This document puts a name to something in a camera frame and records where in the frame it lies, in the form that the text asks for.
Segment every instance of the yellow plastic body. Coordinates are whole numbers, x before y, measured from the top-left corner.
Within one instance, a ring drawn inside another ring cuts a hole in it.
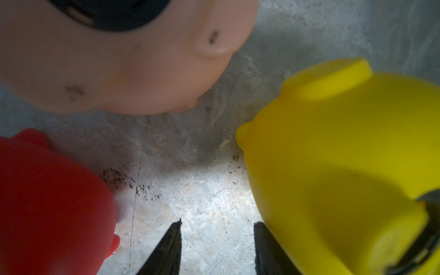
[[[365,59],[307,68],[237,130],[267,227],[303,275],[384,275],[440,187],[440,87]],[[437,250],[414,275],[440,274]]]

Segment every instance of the gray concrete surface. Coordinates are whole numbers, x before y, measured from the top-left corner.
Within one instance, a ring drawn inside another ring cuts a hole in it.
[[[0,135],[40,129],[112,188],[121,246],[100,275],[135,274],[179,218],[181,274],[255,274],[260,216],[235,129],[279,94],[287,76],[326,59],[362,55],[375,70],[440,84],[439,33],[438,0],[262,0],[248,42],[194,110],[58,116],[3,88]]]

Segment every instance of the red toy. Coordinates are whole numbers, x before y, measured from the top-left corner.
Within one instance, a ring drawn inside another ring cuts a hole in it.
[[[105,183],[35,129],[0,137],[0,274],[96,275],[119,246]]]

